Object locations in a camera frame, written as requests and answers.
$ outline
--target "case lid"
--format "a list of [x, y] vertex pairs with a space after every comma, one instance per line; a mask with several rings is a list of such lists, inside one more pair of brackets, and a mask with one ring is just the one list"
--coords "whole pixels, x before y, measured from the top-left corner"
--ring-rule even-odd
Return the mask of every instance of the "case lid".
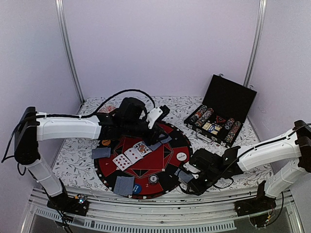
[[244, 123], [256, 94], [245, 86], [213, 75], [202, 104], [219, 115]]

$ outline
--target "robotic arm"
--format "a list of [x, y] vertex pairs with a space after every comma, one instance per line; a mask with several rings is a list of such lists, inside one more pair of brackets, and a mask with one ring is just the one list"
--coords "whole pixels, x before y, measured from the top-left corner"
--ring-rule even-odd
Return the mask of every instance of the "robotic arm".
[[37, 113], [34, 107], [28, 107], [21, 122], [30, 120], [19, 125], [15, 133], [14, 157], [43, 186], [50, 199], [48, 207], [85, 216], [89, 205], [86, 196], [71, 198], [67, 195], [61, 180], [40, 156], [38, 141], [72, 137], [113, 140], [127, 135], [141, 137], [147, 145], [153, 145], [168, 137], [156, 123], [168, 113], [169, 109], [165, 105], [147, 113], [145, 104], [136, 98], [124, 98], [120, 107], [113, 112], [96, 113], [88, 118], [48, 117], [48, 114]]
[[201, 172], [188, 183], [188, 191], [201, 195], [220, 178], [231, 178], [257, 166], [283, 159], [290, 161], [273, 177], [263, 181], [252, 199], [235, 202], [238, 216], [249, 215], [275, 207], [276, 197], [303, 175], [311, 172], [311, 128], [302, 120], [295, 127], [270, 140], [227, 149], [222, 157], [205, 149], [197, 150], [190, 164]]

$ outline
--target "black poker chip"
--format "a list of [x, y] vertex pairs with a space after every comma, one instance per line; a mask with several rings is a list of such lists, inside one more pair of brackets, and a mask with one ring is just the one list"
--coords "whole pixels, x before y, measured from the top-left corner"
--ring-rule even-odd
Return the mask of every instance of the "black poker chip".
[[159, 181], [159, 177], [157, 175], [151, 175], [149, 176], [149, 183], [150, 184], [155, 184]]

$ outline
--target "orange poker chip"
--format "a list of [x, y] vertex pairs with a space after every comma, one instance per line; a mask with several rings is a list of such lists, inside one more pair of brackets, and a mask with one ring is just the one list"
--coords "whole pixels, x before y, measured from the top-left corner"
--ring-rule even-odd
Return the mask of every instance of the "orange poker chip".
[[103, 141], [102, 141], [102, 145], [103, 145], [103, 146], [109, 146], [110, 143], [111, 143], [110, 140], [103, 140]]

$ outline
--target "blue poker chip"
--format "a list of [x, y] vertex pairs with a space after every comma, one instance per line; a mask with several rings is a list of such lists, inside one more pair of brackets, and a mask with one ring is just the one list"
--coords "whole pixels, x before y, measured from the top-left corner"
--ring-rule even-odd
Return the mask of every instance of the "blue poker chip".
[[138, 194], [141, 192], [141, 186], [140, 184], [136, 183], [133, 187], [133, 194]]

